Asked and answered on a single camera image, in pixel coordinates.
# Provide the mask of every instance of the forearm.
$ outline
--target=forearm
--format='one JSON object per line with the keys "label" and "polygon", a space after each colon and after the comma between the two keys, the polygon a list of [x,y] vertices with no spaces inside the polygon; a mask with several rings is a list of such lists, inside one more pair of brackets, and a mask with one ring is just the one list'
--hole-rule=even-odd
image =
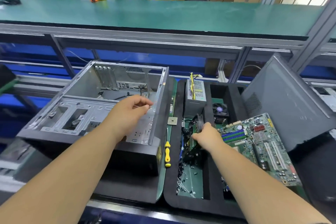
{"label": "forearm", "polygon": [[0,207],[1,222],[77,223],[115,147],[112,133],[102,123],[71,145]]}
{"label": "forearm", "polygon": [[224,142],[218,143],[211,155],[250,224],[330,223],[309,203]]}

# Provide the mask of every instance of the yellow screwdriver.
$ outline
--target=yellow screwdriver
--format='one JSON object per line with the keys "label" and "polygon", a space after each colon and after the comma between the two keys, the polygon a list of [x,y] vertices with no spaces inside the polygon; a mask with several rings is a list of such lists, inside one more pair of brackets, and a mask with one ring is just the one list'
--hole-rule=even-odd
{"label": "yellow screwdriver", "polygon": [[165,144],[165,152],[166,152],[166,157],[165,157],[165,167],[170,167],[170,156],[169,156],[169,152],[170,152],[170,143],[167,141]]}

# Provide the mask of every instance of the open metal computer chassis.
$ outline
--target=open metal computer chassis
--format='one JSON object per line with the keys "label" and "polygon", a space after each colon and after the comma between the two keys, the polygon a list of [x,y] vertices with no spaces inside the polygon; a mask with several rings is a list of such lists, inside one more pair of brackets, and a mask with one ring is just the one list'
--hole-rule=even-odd
{"label": "open metal computer chassis", "polygon": [[91,61],[18,136],[48,157],[55,158],[98,126],[123,96],[141,94],[154,105],[135,130],[116,146],[115,151],[123,153],[115,157],[115,165],[140,168],[144,173],[157,175],[166,136],[162,126],[169,113],[168,76],[168,67]]}

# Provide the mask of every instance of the blue cable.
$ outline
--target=blue cable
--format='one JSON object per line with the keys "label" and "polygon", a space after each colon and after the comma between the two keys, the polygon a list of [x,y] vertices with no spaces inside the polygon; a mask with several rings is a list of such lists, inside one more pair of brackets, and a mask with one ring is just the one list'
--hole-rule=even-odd
{"label": "blue cable", "polygon": [[182,147],[181,147],[181,152],[180,152],[180,158],[179,158],[179,160],[182,158],[183,146],[184,146],[184,139],[183,139],[183,135],[182,135]]}

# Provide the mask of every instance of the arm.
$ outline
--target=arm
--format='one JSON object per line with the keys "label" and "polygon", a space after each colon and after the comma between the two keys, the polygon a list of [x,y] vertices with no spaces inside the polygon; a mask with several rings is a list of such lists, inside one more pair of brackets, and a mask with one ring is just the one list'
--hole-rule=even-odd
{"label": "arm", "polygon": [[304,199],[224,143],[210,123],[192,137],[211,154],[248,223],[331,223]]}
{"label": "arm", "polygon": [[117,103],[97,128],[77,140],[0,207],[0,222],[78,223],[115,145],[135,128],[152,104],[139,95]]}

